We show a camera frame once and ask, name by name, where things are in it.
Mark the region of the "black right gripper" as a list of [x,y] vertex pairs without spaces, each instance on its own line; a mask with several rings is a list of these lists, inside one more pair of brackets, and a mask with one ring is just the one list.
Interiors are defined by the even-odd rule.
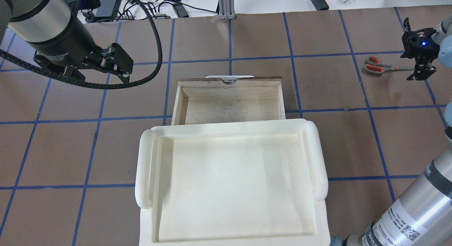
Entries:
[[433,40],[433,36],[439,31],[435,28],[423,28],[413,31],[409,18],[403,21],[405,32],[402,35],[404,53],[401,58],[416,59],[414,72],[406,78],[407,81],[425,81],[436,72],[436,67],[431,61],[438,58],[440,46]]

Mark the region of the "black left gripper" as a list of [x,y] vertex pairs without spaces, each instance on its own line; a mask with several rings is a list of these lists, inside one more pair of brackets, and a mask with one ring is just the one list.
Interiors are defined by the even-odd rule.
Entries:
[[64,71],[65,83],[85,83],[86,77],[78,66],[93,64],[116,75],[124,84],[130,83],[133,71],[133,59],[119,45],[112,43],[107,48],[100,48],[82,22],[71,16],[68,26],[56,37],[42,42],[29,42],[35,50],[34,61],[50,71]]

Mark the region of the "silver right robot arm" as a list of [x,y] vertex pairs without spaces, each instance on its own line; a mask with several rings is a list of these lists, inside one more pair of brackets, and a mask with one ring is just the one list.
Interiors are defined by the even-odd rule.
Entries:
[[[402,58],[414,59],[406,70],[408,81],[425,81],[436,72],[432,62],[439,59],[451,67],[451,16],[434,28],[412,30],[404,19]],[[432,160],[423,173],[394,201],[363,234],[351,234],[344,246],[441,246],[452,233],[452,150],[451,104],[444,114],[448,147]]]

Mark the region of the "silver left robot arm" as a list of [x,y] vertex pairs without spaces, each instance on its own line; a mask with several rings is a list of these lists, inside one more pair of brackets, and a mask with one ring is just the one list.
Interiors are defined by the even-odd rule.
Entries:
[[86,83],[81,70],[130,82],[133,60],[118,43],[102,48],[77,17],[80,0],[16,0],[7,25],[36,53],[34,62],[65,81]]

